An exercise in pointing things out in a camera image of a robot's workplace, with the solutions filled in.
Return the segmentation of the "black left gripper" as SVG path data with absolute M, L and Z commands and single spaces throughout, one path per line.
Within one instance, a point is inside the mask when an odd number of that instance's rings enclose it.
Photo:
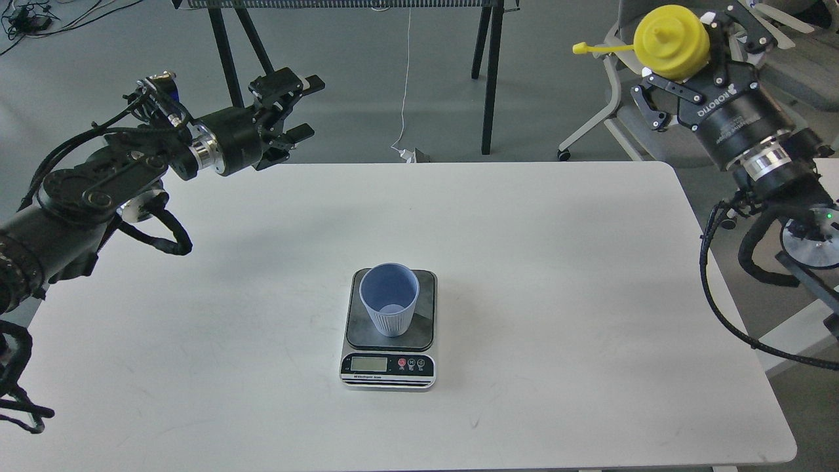
M 257 77 L 248 85 L 255 107 L 266 110 L 293 108 L 304 96 L 325 88 L 318 75 L 301 78 L 288 67 Z M 212 168 L 220 176 L 245 167 L 266 170 L 286 162 L 291 150 L 315 135 L 308 123 L 276 134 L 278 120 L 274 111 L 251 108 L 225 108 L 198 117 L 194 122 L 197 135 L 191 143 L 198 170 Z

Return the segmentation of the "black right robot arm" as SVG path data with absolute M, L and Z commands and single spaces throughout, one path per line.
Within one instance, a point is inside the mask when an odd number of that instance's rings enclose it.
M 758 67 L 735 57 L 732 43 L 758 56 L 778 44 L 767 27 L 737 1 L 663 1 L 642 15 L 631 48 L 644 68 L 631 90 L 647 125 L 688 128 L 714 164 L 731 171 L 737 191 L 713 207 L 701 236 L 700 276 L 711 311 L 753 349 L 800 364 L 837 370 L 837 362 L 795 355 L 734 328 L 711 295 L 711 242 L 737 216 L 755 219 L 737 252 L 747 275 L 770 286 L 804 285 L 837 310 L 837 291 L 816 272 L 837 267 L 837 201 L 821 185 L 816 158 L 822 146 L 764 89 Z

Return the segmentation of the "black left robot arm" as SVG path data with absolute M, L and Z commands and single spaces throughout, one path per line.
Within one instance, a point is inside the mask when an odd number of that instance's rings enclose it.
M 190 180 L 207 168 L 230 176 L 284 163 L 314 134 L 309 125 L 285 131 L 285 119 L 325 86 L 317 75 L 284 68 L 249 84 L 251 106 L 193 117 L 173 72 L 138 81 L 123 111 L 48 153 L 18 212 L 2 223 L 2 312 L 44 300 L 48 285 L 92 274 L 115 232 L 165 254 L 189 254 L 188 233 L 166 209 L 165 173 Z

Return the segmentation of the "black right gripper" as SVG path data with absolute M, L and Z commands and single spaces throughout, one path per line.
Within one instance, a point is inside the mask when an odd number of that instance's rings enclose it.
M 710 47 L 700 72 L 677 81 L 649 71 L 631 87 L 642 120 L 653 131 L 680 125 L 694 132 L 719 170 L 767 138 L 790 134 L 794 121 L 758 83 L 757 69 L 779 48 L 772 25 L 744 5 L 700 5 Z M 728 80 L 716 83 L 725 63 Z

